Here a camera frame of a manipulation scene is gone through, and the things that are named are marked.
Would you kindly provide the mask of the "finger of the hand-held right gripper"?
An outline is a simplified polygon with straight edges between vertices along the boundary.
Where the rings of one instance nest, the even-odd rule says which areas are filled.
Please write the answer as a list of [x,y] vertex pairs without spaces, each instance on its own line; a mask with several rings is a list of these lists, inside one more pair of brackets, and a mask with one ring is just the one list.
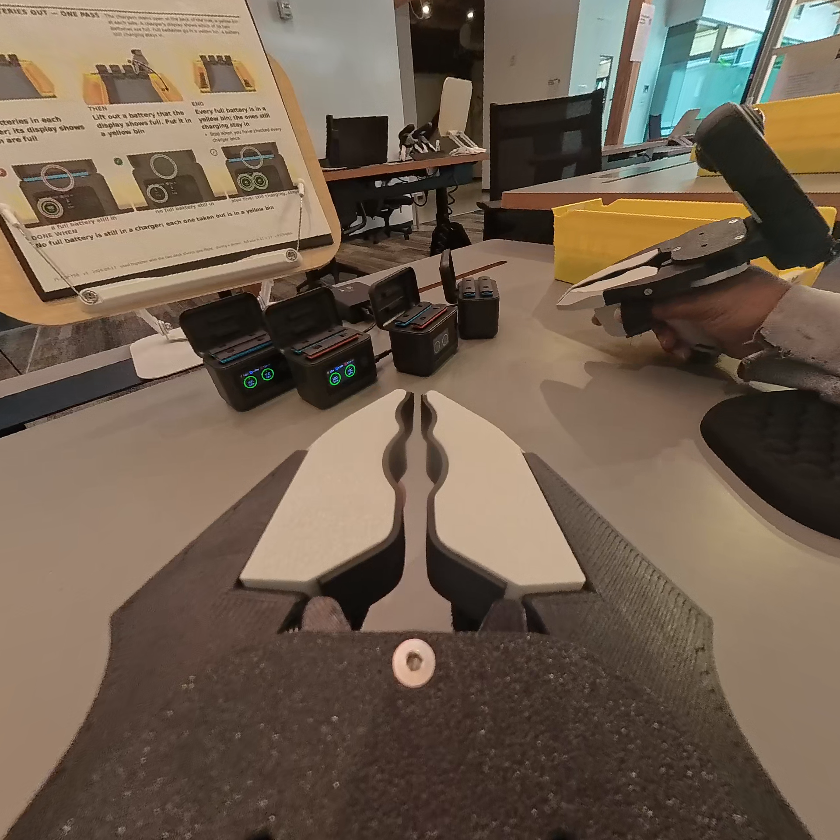
[[568,289],[557,301],[562,310],[596,310],[612,306],[617,287],[612,282],[578,284]]
[[636,285],[655,277],[664,255],[651,248],[612,266],[608,266],[574,284],[568,298],[597,298],[610,289]]

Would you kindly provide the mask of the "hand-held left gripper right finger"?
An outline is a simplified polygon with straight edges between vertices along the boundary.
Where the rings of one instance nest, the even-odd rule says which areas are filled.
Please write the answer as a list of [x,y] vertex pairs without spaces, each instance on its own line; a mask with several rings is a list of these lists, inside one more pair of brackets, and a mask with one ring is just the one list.
[[455,627],[477,627],[502,599],[578,594],[586,579],[525,452],[441,392],[421,398],[427,577]]

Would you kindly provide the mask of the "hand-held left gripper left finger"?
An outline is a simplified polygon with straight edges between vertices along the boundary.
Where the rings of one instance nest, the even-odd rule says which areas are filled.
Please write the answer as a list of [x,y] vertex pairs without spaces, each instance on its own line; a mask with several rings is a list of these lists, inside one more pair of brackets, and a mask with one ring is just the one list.
[[309,447],[239,575],[246,589],[336,601],[350,624],[394,591],[405,564],[406,441],[414,394],[397,389]]

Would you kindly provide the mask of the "yellow plastic bin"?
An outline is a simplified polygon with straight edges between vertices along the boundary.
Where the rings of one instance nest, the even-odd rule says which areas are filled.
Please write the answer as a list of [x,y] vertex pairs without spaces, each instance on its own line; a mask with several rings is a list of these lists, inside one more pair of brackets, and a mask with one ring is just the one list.
[[[708,203],[621,198],[609,204],[594,199],[556,207],[553,210],[554,277],[576,284],[599,270],[655,249],[695,228],[732,217],[745,218],[749,212],[738,199],[736,203]],[[838,207],[822,200],[812,202],[833,231]],[[808,273],[819,271],[824,265],[773,268],[771,274],[778,276],[794,269]],[[752,266],[770,268],[771,263],[756,259]]]
[[839,94],[747,107],[761,115],[764,138],[794,175],[839,173]]

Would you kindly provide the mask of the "person's right hand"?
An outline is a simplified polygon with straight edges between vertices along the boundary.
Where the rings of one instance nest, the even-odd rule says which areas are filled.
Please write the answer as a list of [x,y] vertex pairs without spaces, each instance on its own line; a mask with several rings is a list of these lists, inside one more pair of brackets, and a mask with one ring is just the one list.
[[652,332],[661,348],[687,361],[691,354],[674,325],[686,322],[719,350],[744,359],[762,349],[756,334],[792,286],[758,268],[660,301],[652,309]]

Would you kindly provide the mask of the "long wooden table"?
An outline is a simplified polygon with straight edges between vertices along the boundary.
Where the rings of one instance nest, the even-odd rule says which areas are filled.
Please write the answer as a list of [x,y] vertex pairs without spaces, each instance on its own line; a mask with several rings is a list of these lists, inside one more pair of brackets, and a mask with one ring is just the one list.
[[732,189],[719,175],[701,175],[687,156],[546,182],[504,192],[501,206],[544,210],[601,199],[621,198],[682,202],[736,203]]

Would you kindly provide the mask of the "small black bag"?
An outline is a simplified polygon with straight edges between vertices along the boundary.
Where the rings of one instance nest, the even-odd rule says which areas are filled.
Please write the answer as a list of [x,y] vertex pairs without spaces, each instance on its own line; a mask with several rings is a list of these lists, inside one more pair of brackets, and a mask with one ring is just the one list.
[[430,240],[430,256],[440,256],[446,250],[471,246],[471,240],[464,226],[452,220],[437,222]]

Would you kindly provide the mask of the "wooden pillar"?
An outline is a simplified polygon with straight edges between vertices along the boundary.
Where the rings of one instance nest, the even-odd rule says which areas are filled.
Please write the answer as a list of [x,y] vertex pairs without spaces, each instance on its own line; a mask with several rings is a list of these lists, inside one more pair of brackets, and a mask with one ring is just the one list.
[[624,144],[654,18],[653,2],[628,2],[604,146]]

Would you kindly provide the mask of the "small black office chair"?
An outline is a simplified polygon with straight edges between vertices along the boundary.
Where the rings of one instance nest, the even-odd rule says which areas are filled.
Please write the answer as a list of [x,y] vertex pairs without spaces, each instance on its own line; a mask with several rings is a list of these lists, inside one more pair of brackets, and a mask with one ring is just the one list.
[[365,231],[361,234],[362,238],[370,240],[373,244],[376,244],[380,239],[390,238],[393,232],[393,214],[408,207],[413,207],[413,205],[413,197],[406,195],[376,197],[363,200],[358,206],[363,220],[368,224],[376,218],[380,218],[383,225],[381,227],[370,228],[366,225]]

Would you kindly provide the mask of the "black power adapter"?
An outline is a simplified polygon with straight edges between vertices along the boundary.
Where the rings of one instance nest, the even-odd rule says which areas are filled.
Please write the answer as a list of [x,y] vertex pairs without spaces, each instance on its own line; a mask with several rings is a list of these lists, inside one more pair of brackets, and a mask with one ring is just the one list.
[[342,321],[359,323],[373,319],[368,284],[350,280],[331,286],[330,290]]

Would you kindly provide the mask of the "black and white tools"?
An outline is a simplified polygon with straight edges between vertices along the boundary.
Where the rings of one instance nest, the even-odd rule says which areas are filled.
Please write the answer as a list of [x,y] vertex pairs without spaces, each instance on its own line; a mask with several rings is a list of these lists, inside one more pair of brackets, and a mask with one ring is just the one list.
[[435,125],[432,122],[418,127],[412,123],[407,124],[398,134],[399,162],[421,161],[439,155],[439,142],[434,140],[434,132]]

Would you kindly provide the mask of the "wooden office desk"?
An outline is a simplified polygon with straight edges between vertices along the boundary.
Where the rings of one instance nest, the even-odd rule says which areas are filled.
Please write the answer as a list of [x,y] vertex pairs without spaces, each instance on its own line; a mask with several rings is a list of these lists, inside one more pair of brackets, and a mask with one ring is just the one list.
[[460,186],[473,179],[472,168],[479,163],[488,162],[487,151],[471,154],[444,154],[422,161],[388,162],[362,167],[340,169],[322,169],[322,175],[328,185],[362,182],[384,183],[402,182],[413,177],[420,181],[432,181],[429,186],[413,186],[414,192],[429,192],[438,189],[437,182],[444,186]]

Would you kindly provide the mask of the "dark rounded object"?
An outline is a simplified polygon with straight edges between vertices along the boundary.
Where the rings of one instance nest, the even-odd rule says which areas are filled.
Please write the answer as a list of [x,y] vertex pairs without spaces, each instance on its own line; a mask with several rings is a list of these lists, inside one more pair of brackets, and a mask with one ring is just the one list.
[[700,435],[770,507],[838,539],[838,406],[812,392],[751,392],[714,405]]

